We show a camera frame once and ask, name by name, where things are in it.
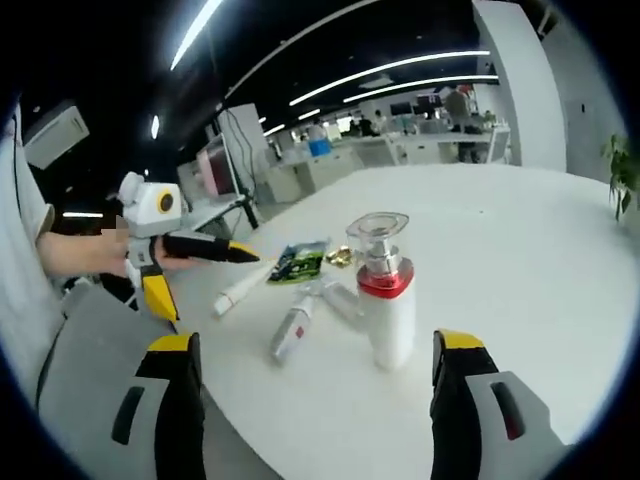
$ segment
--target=potted plant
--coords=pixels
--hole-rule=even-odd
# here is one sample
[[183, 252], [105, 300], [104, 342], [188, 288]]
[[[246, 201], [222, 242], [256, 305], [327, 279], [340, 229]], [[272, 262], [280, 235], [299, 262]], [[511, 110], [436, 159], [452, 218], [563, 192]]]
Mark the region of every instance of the potted plant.
[[609, 195], [615, 199], [616, 220], [620, 220], [620, 215], [627, 211], [632, 201], [637, 210], [638, 164], [629, 151], [629, 140], [619, 135], [611, 135], [602, 153], [611, 161]]

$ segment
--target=ceiling light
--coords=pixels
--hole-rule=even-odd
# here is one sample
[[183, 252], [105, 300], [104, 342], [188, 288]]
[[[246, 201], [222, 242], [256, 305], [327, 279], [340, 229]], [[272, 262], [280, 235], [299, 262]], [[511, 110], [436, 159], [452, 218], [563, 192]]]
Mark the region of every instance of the ceiling light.
[[173, 57], [173, 62], [171, 62], [171, 70], [176, 68], [178, 62], [182, 60], [184, 54], [187, 52], [193, 41], [211, 18], [211, 15], [213, 15], [213, 12], [216, 11], [221, 3], [222, 0], [207, 0], [207, 3], [204, 4], [204, 7], [200, 10], [200, 13], [189, 27], [189, 30], [187, 30], [187, 34], [184, 36], [184, 40], [182, 40], [180, 47], [178, 47], [176, 56]]
[[272, 128], [271, 130], [264, 132], [264, 136], [268, 137], [269, 135], [271, 135], [272, 133], [276, 133], [279, 132], [280, 130], [284, 129], [284, 123], [282, 125], [278, 125], [277, 127]]
[[353, 97], [345, 98], [344, 103], [353, 102], [354, 100], [360, 100], [361, 98], [371, 97], [378, 95], [379, 93], [391, 92], [393, 90], [400, 90], [401, 88], [417, 87], [419, 85], [428, 85], [430, 83], [441, 82], [463, 82], [469, 80], [498, 80], [497, 75], [459, 75], [457, 77], [441, 77], [430, 78], [429, 80], [418, 80], [417, 82], [402, 83], [400, 85], [393, 85], [392, 87], [381, 88], [380, 90], [374, 90], [373, 92], [362, 93]]
[[101, 213], [64, 212], [62, 216], [64, 218], [102, 218], [104, 215]]
[[471, 57], [471, 56], [482, 56], [482, 55], [489, 55], [491, 52], [487, 51], [487, 50], [471, 50], [471, 51], [463, 51], [463, 52], [447, 52], [447, 53], [436, 53], [433, 55], [423, 55], [421, 57], [414, 57], [414, 58], [407, 58], [406, 60], [400, 60], [398, 62], [393, 62], [393, 63], [387, 63], [386, 65], [382, 65], [380, 67], [376, 67], [376, 68], [371, 68], [369, 70], [365, 70], [364, 72], [360, 72], [360, 73], [356, 73], [355, 75], [350, 75], [348, 77], [342, 78], [340, 80], [336, 80], [335, 82], [332, 82], [328, 85], [325, 85], [324, 87], [320, 87], [312, 92], [309, 92], [301, 97], [296, 98], [295, 100], [292, 100], [291, 102], [289, 102], [289, 106], [294, 106], [297, 105], [300, 102], [304, 102], [305, 100], [319, 94], [322, 92], [326, 92], [327, 90], [330, 90], [334, 87], [337, 87], [338, 85], [342, 85], [343, 83], [347, 83], [350, 82], [351, 80], [355, 80], [356, 78], [361, 78], [364, 77], [366, 75], [371, 75], [372, 73], [377, 73], [377, 72], [381, 72], [383, 70], [387, 70], [389, 68], [395, 68], [395, 67], [399, 67], [402, 65], [408, 65], [410, 63], [417, 63], [417, 62], [426, 62], [428, 60], [438, 60], [441, 58], [454, 58], [454, 57]]
[[158, 130], [160, 130], [160, 119], [157, 115], [154, 115], [153, 121], [151, 122], [151, 138], [154, 140], [158, 136]]
[[304, 115], [300, 115], [298, 117], [298, 120], [304, 120], [305, 118], [309, 118], [309, 117], [313, 117], [314, 115], [317, 115], [318, 113], [320, 113], [320, 109], [316, 108], [315, 110], [305, 113]]

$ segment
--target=air conditioner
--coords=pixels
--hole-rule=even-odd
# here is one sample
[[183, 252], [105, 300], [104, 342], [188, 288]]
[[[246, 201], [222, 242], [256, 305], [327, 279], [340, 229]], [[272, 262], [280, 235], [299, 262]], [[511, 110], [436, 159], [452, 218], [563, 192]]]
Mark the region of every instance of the air conditioner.
[[64, 102], [47, 112], [24, 135], [27, 161], [42, 170], [89, 135], [78, 108]]

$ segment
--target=ceiling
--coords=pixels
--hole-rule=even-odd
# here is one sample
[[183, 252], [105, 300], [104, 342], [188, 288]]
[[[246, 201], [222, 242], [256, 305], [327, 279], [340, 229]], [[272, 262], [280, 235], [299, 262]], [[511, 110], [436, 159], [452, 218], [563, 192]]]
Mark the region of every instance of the ceiling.
[[[24, 82], [23, 131], [71, 99], [91, 134], [47, 170], [35, 172], [45, 197], [58, 209], [101, 208], [127, 170], [172, 168], [180, 144], [202, 131], [216, 105], [254, 65], [281, 42], [354, 3], [224, 0], [174, 71], [173, 55], [204, 0], [67, 2], [65, 9], [56, 8], [34, 28], [42, 39], [31, 52]], [[289, 107], [292, 99], [331, 81], [412, 56], [477, 48], [470, 0], [379, 0], [288, 46], [227, 103], [255, 103], [267, 117], [265, 129], [292, 124], [315, 108], [340, 108], [343, 98], [362, 93], [358, 85], [376, 76]], [[447, 59], [386, 73], [402, 83], [474, 74], [476, 65], [474, 57]], [[149, 135], [154, 114], [163, 119], [155, 142]]]

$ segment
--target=white tube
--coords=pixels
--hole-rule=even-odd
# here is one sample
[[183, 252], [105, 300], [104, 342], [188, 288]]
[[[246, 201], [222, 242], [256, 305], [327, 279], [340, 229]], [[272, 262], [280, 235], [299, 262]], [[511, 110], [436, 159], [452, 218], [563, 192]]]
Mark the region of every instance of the white tube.
[[222, 317], [235, 304], [242, 301], [244, 297], [255, 287], [260, 281], [273, 270], [275, 262], [269, 262], [267, 265], [251, 272], [239, 282], [224, 289], [218, 294], [213, 302], [213, 313], [216, 317]]

